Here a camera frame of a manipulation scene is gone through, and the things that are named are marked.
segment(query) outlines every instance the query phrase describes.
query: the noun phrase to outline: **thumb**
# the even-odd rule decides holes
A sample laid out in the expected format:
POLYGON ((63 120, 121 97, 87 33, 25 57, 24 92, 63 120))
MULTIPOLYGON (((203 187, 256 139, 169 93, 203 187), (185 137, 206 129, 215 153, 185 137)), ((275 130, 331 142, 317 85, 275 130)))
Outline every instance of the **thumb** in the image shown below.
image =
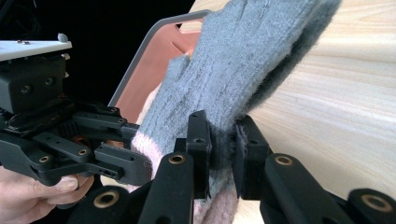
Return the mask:
POLYGON ((45 186, 38 181, 33 184, 33 198, 51 197, 75 190, 78 187, 78 180, 75 175, 63 176, 58 184, 52 187, 45 186))

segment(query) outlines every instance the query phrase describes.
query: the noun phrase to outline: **wood grain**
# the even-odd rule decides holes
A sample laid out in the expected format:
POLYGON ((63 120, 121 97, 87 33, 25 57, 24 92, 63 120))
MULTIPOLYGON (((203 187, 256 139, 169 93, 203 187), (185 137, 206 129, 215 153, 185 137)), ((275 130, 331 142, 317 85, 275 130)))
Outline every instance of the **wood grain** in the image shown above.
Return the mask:
MULTIPOLYGON (((196 0, 191 11, 227 2, 196 0)), ((396 1, 347 0, 250 116, 275 152, 299 159, 326 190, 345 198, 371 188, 396 198, 395 71, 396 1)), ((259 203, 242 201, 233 223, 262 223, 259 203)))

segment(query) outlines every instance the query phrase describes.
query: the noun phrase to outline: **screw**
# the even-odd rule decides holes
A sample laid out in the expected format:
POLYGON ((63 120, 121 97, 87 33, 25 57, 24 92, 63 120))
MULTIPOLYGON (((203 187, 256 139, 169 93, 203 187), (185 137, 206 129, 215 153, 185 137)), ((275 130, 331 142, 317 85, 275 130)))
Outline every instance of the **screw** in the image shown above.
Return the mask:
POLYGON ((25 86, 23 86, 23 87, 21 88, 21 93, 22 93, 23 95, 28 94, 28 93, 30 93, 31 91, 32 91, 32 86, 30 86, 30 85, 25 85, 25 86))
POLYGON ((48 86, 52 86, 54 82, 55 82, 55 78, 49 77, 49 78, 46 79, 46 86, 47 87, 48 86))

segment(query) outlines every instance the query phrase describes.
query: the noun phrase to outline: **hole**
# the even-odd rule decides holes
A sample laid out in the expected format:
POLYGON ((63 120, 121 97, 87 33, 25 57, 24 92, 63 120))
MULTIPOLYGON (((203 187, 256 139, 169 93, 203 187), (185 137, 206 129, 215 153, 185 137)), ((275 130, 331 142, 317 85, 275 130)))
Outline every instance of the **hole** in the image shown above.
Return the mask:
POLYGON ((169 157, 168 160, 172 164, 181 164, 186 160, 186 158, 182 155, 176 155, 176 156, 169 157))
POLYGON ((109 190, 96 196, 95 200, 93 200, 93 205, 97 208, 107 208, 116 203, 119 198, 120 195, 117 191, 109 190))
POLYGON ((159 217, 157 218, 157 221, 155 221, 156 224, 170 224, 171 222, 171 218, 169 217, 159 217))
POLYGON ((385 199, 372 194, 361 195, 361 200, 369 207, 380 211, 380 212, 391 212, 393 210, 392 205, 385 199))
POLYGON ((249 141, 249 143, 253 144, 253 145, 257 145, 257 144, 259 144, 259 141, 255 140, 255 139, 252 139, 252 140, 249 141))
POLYGON ((49 159, 50 159, 49 156, 45 156, 45 157, 41 157, 40 160, 38 160, 38 161, 44 163, 44 162, 48 161, 49 159))
POLYGON ((205 140, 202 139, 202 138, 195 138, 195 139, 194 139, 194 142, 195 142, 195 143, 204 143, 205 140))
POLYGON ((82 156, 82 155, 85 155, 85 153, 87 153, 87 149, 82 149, 82 150, 78 153, 78 155, 82 156))
POLYGON ((293 161, 289 157, 285 156, 277 156, 275 157, 275 161, 281 165, 292 165, 293 161))
POLYGON ((337 221, 335 221, 334 219, 330 218, 330 217, 324 217, 322 219, 322 223, 323 224, 338 224, 337 221))

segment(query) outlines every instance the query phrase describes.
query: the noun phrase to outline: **light wood panel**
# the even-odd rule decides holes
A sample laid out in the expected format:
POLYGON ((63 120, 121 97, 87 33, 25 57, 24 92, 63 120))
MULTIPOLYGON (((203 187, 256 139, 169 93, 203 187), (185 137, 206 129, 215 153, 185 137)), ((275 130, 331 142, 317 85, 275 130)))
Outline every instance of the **light wood panel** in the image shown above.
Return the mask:
MULTIPOLYGON (((227 2, 196 0, 191 11, 227 2)), ((345 198, 372 188, 396 198, 395 71, 396 1, 345 0, 319 42, 250 115, 275 152, 299 159, 325 189, 345 198)), ((241 202, 234 223, 262 223, 258 206, 241 202)))

